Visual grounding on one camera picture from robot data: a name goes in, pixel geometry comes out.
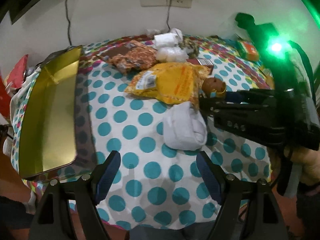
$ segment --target colorful tablecloth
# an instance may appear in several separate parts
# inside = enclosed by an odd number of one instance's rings
[[[215,63],[212,75],[225,81],[228,91],[247,90],[257,87],[256,83],[268,87],[256,72],[252,76],[250,70],[255,69],[254,64],[241,60],[232,48],[218,41],[193,38],[201,43],[199,57]],[[152,46],[150,40],[138,39]],[[209,196],[197,169],[198,151],[174,150],[164,144],[162,118],[170,106],[156,99],[125,94],[124,89],[134,73],[123,76],[96,57],[99,50],[121,42],[123,40],[84,46],[77,75],[76,139],[85,145],[92,134],[99,163],[103,163],[112,150],[119,151],[122,158],[107,198],[97,206],[99,215],[104,221],[127,230],[137,225],[180,229],[194,222],[215,220],[220,207]],[[21,99],[13,122],[11,160],[17,171],[20,129],[31,90]],[[83,129],[86,114],[90,115],[92,133]],[[212,119],[208,120],[208,139],[202,150],[213,163],[242,180],[269,177],[265,147],[215,128]],[[67,168],[61,169],[62,172],[70,173]],[[45,189],[41,182],[25,183],[38,194]],[[70,207],[76,210],[75,202],[71,201]]]

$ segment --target blue gripper pad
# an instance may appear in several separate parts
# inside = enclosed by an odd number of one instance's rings
[[[222,200],[221,193],[224,191],[225,183],[224,179],[220,176],[220,172],[216,176],[213,174],[213,170],[210,169],[209,166],[217,166],[211,162],[209,157],[205,152],[200,152],[196,157],[196,164],[198,167],[198,170],[202,176],[202,179],[204,181],[204,184],[206,185],[210,196],[213,200],[217,201],[217,203],[220,205]]]
[[[120,153],[117,152],[114,158],[111,160],[110,164],[107,166],[99,182],[97,183],[96,195],[95,195],[96,205],[98,205],[100,201],[104,200],[107,197],[107,194],[112,185],[112,182],[119,170],[120,163],[121,163],[121,155]]]

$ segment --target human hand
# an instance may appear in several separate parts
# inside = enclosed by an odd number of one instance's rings
[[[278,176],[281,167],[280,157],[274,149],[268,148],[268,154],[271,162],[271,169]],[[284,149],[284,155],[288,157],[289,147]],[[302,164],[302,174],[300,182],[312,186],[320,182],[320,150],[313,151],[302,146],[295,147],[292,153],[291,161]]]

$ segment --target white sock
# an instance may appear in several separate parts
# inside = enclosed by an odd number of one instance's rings
[[[26,212],[29,214],[36,213],[36,194],[31,190],[30,192],[30,199],[28,202],[23,203],[26,207]]]

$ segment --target brown round object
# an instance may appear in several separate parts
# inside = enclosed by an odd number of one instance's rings
[[[202,84],[202,91],[207,97],[210,97],[211,92],[223,92],[225,84],[219,78],[207,78]]]

